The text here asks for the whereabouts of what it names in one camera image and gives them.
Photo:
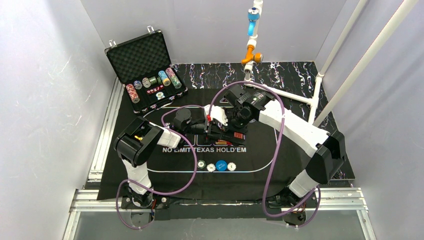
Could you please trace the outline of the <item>white grey poker chip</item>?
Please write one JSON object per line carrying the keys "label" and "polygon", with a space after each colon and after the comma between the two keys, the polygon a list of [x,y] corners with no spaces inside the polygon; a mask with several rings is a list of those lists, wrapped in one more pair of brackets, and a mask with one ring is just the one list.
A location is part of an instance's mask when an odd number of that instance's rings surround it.
{"label": "white grey poker chip", "polygon": [[236,164],[234,162],[229,162],[227,164],[227,170],[230,171],[230,172],[235,171],[236,168],[237,168],[237,166],[236,166]]}

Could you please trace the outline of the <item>blue small blind button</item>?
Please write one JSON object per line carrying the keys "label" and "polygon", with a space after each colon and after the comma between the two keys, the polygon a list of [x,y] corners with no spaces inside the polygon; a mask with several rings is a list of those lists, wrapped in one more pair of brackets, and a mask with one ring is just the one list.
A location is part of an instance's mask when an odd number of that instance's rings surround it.
{"label": "blue small blind button", "polygon": [[228,168],[228,163],[225,160],[218,160],[215,164],[215,168],[219,172],[224,172]]}

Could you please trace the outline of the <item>red playing card box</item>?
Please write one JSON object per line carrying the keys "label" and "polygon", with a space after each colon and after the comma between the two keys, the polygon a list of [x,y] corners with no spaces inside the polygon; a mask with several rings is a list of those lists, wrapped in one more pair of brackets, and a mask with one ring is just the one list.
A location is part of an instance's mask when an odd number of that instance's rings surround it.
{"label": "red playing card box", "polygon": [[230,134],[230,136],[232,138],[236,138],[236,139],[240,139],[240,140],[245,140],[246,139],[245,134],[243,134],[241,132],[233,132],[233,133]]}

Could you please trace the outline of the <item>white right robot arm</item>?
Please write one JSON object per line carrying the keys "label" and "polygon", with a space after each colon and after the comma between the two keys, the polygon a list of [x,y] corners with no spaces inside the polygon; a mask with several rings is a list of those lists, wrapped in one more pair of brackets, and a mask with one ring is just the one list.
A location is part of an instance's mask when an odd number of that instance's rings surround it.
{"label": "white right robot arm", "polygon": [[279,132],[277,150],[283,137],[295,143],[310,157],[305,169],[288,185],[298,198],[318,185],[327,184],[347,160],[345,136],[338,130],[329,133],[295,115],[284,107],[281,98],[269,87],[254,83],[258,90],[250,94],[242,88],[245,84],[246,81],[237,81],[219,90],[233,106],[233,113],[211,103],[205,106],[207,120],[240,129],[255,119]]}

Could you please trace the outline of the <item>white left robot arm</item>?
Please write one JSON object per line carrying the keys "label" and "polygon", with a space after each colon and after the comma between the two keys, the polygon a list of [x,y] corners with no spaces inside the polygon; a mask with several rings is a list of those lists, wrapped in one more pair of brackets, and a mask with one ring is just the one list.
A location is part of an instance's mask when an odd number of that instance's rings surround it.
{"label": "white left robot arm", "polygon": [[169,111],[175,113],[174,124],[170,126],[156,125],[144,117],[137,117],[114,141],[114,150],[122,160],[127,179],[121,185],[128,184],[132,194],[145,196],[150,193],[171,196],[186,190],[197,175],[194,169],[189,181],[180,189],[171,192],[161,192],[153,189],[149,178],[147,161],[156,146],[177,149],[187,144],[193,149],[186,133],[193,134],[194,123],[191,120],[190,106],[182,106]]}

